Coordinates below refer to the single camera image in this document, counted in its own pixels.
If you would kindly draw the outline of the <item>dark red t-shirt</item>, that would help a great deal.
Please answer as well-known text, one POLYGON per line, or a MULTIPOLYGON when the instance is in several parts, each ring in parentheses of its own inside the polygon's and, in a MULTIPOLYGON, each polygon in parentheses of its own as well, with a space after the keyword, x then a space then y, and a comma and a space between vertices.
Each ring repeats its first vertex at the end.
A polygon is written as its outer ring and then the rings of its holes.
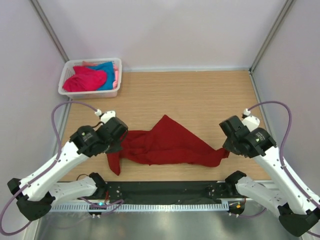
POLYGON ((120 160, 142 165, 190 164, 214 168, 230 152, 214 149, 178 122, 164 115, 151 130, 130 130, 121 143, 122 150, 107 154, 110 170, 121 173, 120 160))

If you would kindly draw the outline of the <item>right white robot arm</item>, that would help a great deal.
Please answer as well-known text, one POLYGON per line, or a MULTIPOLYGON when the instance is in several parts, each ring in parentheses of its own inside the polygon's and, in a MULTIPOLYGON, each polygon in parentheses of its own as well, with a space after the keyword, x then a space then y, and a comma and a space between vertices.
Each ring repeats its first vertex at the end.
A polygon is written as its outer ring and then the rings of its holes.
POLYGON ((224 120, 219 124, 226 136, 223 148, 253 159, 277 190, 270 190, 237 170, 225 179, 225 192, 231 198, 251 198, 271 211, 291 235, 301 237, 320 221, 320 197, 281 159, 277 143, 259 124, 260 120, 252 115, 243 119, 234 115, 224 120))

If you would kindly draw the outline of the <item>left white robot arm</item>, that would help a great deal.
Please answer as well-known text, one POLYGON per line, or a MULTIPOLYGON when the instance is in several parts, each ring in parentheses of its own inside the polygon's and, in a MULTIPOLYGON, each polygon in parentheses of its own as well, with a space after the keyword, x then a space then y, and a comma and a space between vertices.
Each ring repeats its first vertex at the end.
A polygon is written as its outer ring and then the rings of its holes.
POLYGON ((98 129, 90 125, 79 127, 60 153, 31 175, 23 179, 13 178, 7 183, 17 200, 20 213, 29 221, 35 221, 59 203, 81 197, 101 200, 106 194, 107 185, 96 172, 73 182, 59 181, 93 156, 120 151, 127 132, 128 126, 115 116, 102 122, 98 129))

